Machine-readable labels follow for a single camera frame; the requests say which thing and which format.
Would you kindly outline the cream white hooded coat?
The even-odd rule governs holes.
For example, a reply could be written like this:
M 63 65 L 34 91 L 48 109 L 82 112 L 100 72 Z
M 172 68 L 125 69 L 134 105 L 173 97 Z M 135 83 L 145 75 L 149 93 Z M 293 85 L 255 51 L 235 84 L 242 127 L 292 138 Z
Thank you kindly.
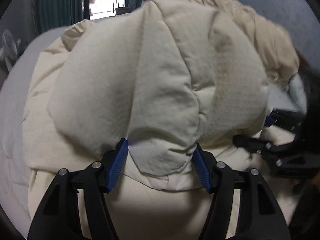
M 270 83 L 252 42 L 215 7 L 151 0 L 71 26 L 39 54 L 25 103 L 30 214 L 58 170 L 82 170 L 125 138 L 127 161 L 106 197 L 119 237 L 197 239 L 211 197 L 192 153 L 201 145 L 250 167 L 232 137 L 260 133 Z

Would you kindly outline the light blue bed sheet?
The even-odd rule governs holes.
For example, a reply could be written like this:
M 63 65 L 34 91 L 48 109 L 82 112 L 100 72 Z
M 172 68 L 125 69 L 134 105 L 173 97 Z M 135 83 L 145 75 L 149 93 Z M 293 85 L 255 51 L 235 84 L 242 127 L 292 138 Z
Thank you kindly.
M 41 51 L 65 31 L 47 31 L 24 51 L 1 88 L 1 206 L 18 230 L 26 237 L 31 218 L 28 209 L 30 169 L 23 156 L 22 121 L 31 77 Z

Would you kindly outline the beige fleece blanket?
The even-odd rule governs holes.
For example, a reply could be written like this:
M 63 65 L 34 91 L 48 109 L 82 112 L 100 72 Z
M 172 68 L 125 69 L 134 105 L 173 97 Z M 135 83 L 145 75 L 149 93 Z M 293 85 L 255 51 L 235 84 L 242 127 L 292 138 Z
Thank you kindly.
M 287 89 L 298 73 L 300 60 L 287 30 L 238 0 L 184 0 L 215 7 L 245 33 L 259 54 L 268 79 Z

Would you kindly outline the white standing fan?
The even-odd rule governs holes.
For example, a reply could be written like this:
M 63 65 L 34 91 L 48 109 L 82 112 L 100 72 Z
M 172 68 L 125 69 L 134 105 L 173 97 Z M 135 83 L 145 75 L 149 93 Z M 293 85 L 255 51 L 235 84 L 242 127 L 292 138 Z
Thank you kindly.
M 1 61 L 5 62 L 8 72 L 13 69 L 12 62 L 15 63 L 19 58 L 18 46 L 21 44 L 21 40 L 18 40 L 16 44 L 12 33 L 5 29 L 2 34 L 2 48 L 1 48 Z

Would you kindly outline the brown cardboard box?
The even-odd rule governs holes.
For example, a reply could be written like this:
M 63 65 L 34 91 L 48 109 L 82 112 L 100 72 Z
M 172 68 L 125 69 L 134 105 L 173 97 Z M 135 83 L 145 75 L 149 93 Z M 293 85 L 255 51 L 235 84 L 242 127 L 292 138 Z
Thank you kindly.
M 132 7 L 118 7 L 116 8 L 116 16 L 130 14 L 133 11 Z

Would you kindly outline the teal left curtain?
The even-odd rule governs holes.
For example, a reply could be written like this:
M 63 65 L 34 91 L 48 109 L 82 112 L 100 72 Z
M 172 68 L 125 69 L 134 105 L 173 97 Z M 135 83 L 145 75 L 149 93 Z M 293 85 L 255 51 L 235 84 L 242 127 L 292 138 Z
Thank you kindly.
M 36 35 L 84 19 L 84 0 L 31 0 Z

